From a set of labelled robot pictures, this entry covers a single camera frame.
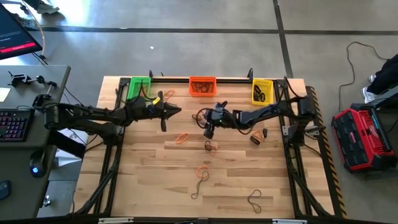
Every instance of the monitor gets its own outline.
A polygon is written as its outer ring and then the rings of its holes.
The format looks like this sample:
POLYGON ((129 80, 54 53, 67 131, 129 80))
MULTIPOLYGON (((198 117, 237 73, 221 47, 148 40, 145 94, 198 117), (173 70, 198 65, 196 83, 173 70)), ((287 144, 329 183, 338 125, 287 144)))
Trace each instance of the monitor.
POLYGON ((42 46, 0 3, 0 60, 42 50, 42 46))

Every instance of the keyboard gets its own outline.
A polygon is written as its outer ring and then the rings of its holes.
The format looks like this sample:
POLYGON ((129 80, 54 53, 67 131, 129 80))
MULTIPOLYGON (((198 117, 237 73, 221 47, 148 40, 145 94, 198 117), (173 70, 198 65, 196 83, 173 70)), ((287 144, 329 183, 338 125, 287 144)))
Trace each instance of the keyboard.
POLYGON ((29 133, 35 110, 0 108, 0 142, 23 142, 29 133))

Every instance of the concrete floor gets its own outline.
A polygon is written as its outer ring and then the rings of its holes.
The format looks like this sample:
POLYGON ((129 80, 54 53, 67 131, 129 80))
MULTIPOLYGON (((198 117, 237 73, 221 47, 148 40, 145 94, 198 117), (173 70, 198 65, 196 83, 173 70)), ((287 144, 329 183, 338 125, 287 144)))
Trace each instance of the concrete floor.
MULTIPOLYGON (((397 53, 394 47, 398 45, 398 32, 394 32, 398 29, 396 0, 51 2, 61 8, 61 13, 37 15, 40 23, 47 30, 48 27, 77 29, 45 33, 47 62, 72 67, 68 89, 87 105, 96 104, 105 75, 147 75, 151 69, 155 74, 163 72, 170 76, 243 77, 252 67, 255 77, 283 77, 291 75, 291 67, 293 77, 304 78, 307 85, 317 90, 323 119, 328 124, 338 112, 338 86, 352 80, 346 46, 359 41, 373 45, 382 57, 397 53), (274 6, 280 7, 279 22, 274 6), (279 35, 282 24, 287 31, 279 35), (98 29, 87 32, 87 27, 98 29), (139 32, 132 28, 172 30, 139 32), (185 29, 184 32, 189 32, 187 29, 234 30, 228 34, 209 30, 215 33, 208 34, 205 31, 181 33, 179 29, 185 29)), ((7 5, 7 8, 24 14, 18 6, 7 5)), ((41 41, 40 32, 32 35, 41 41)), ((371 49, 353 45, 350 52, 357 76, 354 85, 343 88, 342 108, 363 101, 360 89, 368 85, 367 77, 383 64, 371 49)), ((31 55, 0 61, 0 65, 37 63, 31 55)), ((348 216, 398 223, 398 180, 366 182, 361 175, 349 174, 342 166, 330 128, 327 132, 348 216)), ((39 216, 69 212, 78 171, 78 164, 53 171, 49 193, 55 204, 41 209, 39 216)))

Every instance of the wooden table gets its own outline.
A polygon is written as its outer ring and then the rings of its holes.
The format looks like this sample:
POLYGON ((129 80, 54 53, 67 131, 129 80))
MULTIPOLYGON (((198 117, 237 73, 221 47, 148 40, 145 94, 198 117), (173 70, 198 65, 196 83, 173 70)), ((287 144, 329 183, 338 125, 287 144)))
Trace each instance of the wooden table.
MULTIPOLYGON (((104 77, 98 107, 113 108, 119 79, 104 77)), ((302 79, 290 82, 297 94, 306 94, 302 79)), ((224 100, 228 100, 229 110, 258 109, 251 104, 251 85, 217 84, 215 97, 194 98, 188 93, 187 83, 153 83, 150 95, 171 89, 175 93, 168 102, 178 105, 182 111, 167 121, 166 133, 160 130, 159 119, 132 123, 126 129, 112 216, 293 218, 278 118, 256 124, 254 129, 268 129, 268 137, 260 146, 253 144, 249 135, 217 128, 212 144, 218 149, 215 154, 209 154, 204 150, 207 139, 203 130, 191 117, 199 109, 212 108, 214 103, 224 100), (176 144, 176 138, 182 133, 189 133, 188 139, 176 144), (210 178, 201 183, 199 197, 194 200, 191 194, 196 192, 200 180, 195 171, 203 164, 209 167, 210 178), (254 189, 262 192, 261 198, 252 199, 262 206, 260 214, 254 213, 247 201, 254 189)), ((316 141, 305 141, 318 150, 316 141)), ((98 185, 104 149, 105 146, 98 146, 85 155, 75 192, 76 209, 98 185)), ((333 214, 321 158, 305 147, 301 153, 308 188, 325 210, 333 214)), ((298 197, 303 210, 300 190, 298 197)))

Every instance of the shoe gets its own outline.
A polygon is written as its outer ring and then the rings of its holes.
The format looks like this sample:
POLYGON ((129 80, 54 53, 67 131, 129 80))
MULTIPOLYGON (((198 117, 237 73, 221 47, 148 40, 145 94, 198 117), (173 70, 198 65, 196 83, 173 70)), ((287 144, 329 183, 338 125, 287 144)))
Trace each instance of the shoe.
POLYGON ((373 75, 369 76, 368 80, 369 80, 370 83, 372 83, 375 78, 376 78, 376 75, 373 74, 373 75))
POLYGON ((34 19, 25 19, 19 16, 18 14, 13 14, 17 21, 25 28, 30 28, 30 29, 38 29, 38 25, 34 19))
POLYGON ((37 8, 36 11, 39 14, 45 14, 45 13, 53 14, 53 13, 58 12, 59 10, 60 10, 59 7, 53 7, 53 6, 49 5, 49 4, 44 3, 43 1, 40 1, 39 2, 39 7, 37 8))
POLYGON ((365 103, 372 102, 373 100, 375 100, 378 97, 378 95, 368 92, 367 87, 363 88, 361 93, 362 93, 363 98, 365 98, 365 103))

